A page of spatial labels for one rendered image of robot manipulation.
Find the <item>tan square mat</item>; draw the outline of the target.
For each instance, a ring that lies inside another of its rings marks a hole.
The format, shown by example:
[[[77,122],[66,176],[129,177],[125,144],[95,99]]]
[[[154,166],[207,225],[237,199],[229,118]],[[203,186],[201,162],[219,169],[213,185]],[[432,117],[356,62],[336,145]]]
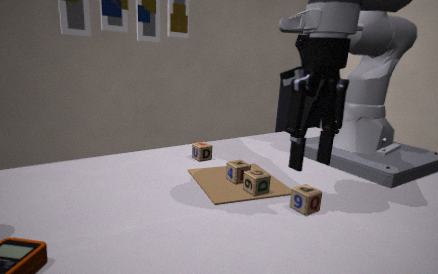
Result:
[[[271,174],[269,193],[254,197],[243,190],[243,183],[234,184],[226,179],[226,166],[188,169],[188,172],[214,205],[291,195],[291,189]]]

